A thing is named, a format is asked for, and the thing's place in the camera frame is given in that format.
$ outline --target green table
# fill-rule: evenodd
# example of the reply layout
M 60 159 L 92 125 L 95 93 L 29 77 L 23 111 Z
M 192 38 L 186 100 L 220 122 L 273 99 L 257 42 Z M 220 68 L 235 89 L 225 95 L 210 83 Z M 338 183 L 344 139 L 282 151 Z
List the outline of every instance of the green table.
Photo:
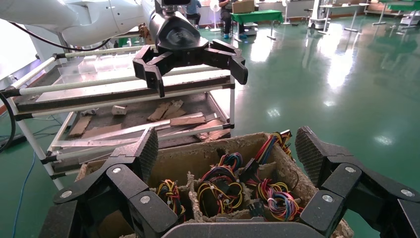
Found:
M 283 22 L 283 16 L 281 14 L 281 11 L 276 10 L 254 11 L 250 13 L 232 13 L 231 15 L 232 20 L 238 22 L 238 24 L 256 21 L 271 21 L 271 35 L 267 37 L 273 40 L 275 40 L 275 37 L 273 37 L 274 21 L 277 20 Z
M 373 25 L 382 25 L 382 24 L 386 23 L 386 22 L 382 21 L 382 18 L 383 18 L 383 14 L 384 14 L 387 6 L 388 6 L 389 9 L 396 10 L 396 11 L 417 11 L 417 10 L 420 10 L 420 1 L 418 1 L 418 0 L 379 0 L 379 2 L 384 3 L 385 6 L 383 7 L 381 16 L 379 18 L 379 22 L 374 23 Z

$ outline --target fan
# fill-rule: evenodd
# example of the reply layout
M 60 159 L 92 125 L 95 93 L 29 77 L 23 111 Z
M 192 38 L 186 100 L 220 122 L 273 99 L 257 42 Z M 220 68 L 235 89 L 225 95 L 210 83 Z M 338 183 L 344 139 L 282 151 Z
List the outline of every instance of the fan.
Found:
M 290 22 L 287 21 L 287 5 L 289 5 L 290 0 L 282 0 L 281 2 L 283 6 L 286 7 L 286 14 L 284 14 L 284 22 L 282 23 L 282 25 L 290 25 Z
M 214 29 L 210 29 L 210 31 L 220 31 L 220 29 L 217 28 L 216 26 L 216 12 L 220 10 L 219 1 L 211 0 L 210 9 L 213 11 L 213 17 L 214 17 Z

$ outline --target person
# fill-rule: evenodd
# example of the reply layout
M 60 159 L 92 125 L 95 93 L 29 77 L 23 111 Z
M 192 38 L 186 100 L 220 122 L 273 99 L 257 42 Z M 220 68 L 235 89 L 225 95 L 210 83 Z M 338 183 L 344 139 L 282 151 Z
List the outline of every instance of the person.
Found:
M 219 6 L 221 7 L 220 10 L 220 17 L 222 21 L 224 21 L 224 35 L 225 39 L 229 38 L 230 27 L 232 26 L 232 19 L 230 17 L 230 13 L 232 13 L 232 1 L 231 0 L 219 0 Z M 244 24 L 239 25 L 239 38 L 246 39 L 247 36 L 244 34 L 245 28 Z
M 201 8 L 200 0 L 191 0 L 191 4 L 187 5 L 187 19 L 194 19 L 195 25 L 198 25 L 201 18 L 197 7 Z

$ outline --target epoxy floor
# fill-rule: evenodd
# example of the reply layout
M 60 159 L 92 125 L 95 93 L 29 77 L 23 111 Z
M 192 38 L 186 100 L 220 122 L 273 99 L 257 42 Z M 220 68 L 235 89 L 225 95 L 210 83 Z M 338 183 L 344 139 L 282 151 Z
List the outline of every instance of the epoxy floor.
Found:
M 266 37 L 269 28 L 263 26 L 256 38 L 234 42 L 243 49 L 249 79 L 247 85 L 237 86 L 233 135 L 286 129 L 296 133 L 307 125 L 323 141 L 347 147 L 367 167 L 420 191 L 419 31 L 410 29 L 404 35 L 392 30 L 393 19 L 372 26 L 377 20 L 357 17 L 356 34 L 343 31 L 351 18 L 332 19 L 327 36 L 311 33 L 302 24 L 277 26 L 277 41 Z M 202 36 L 220 39 L 210 31 Z M 54 124 L 28 121 L 32 131 Z M 1 118 L 1 134 L 8 134 L 8 127 L 8 118 Z M 43 149 L 52 139 L 40 140 Z M 32 155 L 28 143 L 0 154 L 0 237 L 11 237 Z M 36 160 L 23 196 L 17 238 L 38 237 L 55 192 Z M 378 237 L 357 214 L 347 212 L 345 219 L 355 237 Z

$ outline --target blue wire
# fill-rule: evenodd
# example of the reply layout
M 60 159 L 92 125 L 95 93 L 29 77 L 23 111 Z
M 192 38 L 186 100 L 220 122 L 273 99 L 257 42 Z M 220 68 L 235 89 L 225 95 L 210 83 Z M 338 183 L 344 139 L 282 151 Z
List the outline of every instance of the blue wire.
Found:
M 61 124 L 57 119 L 55 119 L 55 117 L 53 116 L 53 115 L 51 115 L 51 117 L 58 123 L 58 124 L 60 124 L 60 125 L 63 125 L 63 124 Z
M 31 168 L 29 169 L 29 172 L 26 175 L 25 181 L 23 182 L 23 185 L 22 185 L 22 190 L 20 192 L 19 204 L 17 205 L 16 216 L 14 218 L 12 238 L 14 238 L 16 234 L 16 223 L 17 223 L 17 218 L 19 216 L 20 205 L 22 205 L 23 189 L 25 189 L 26 181 L 28 181 L 29 175 L 31 174 L 32 169 L 34 168 L 34 164 L 35 164 L 35 151 L 34 151 L 34 158 L 32 159 Z

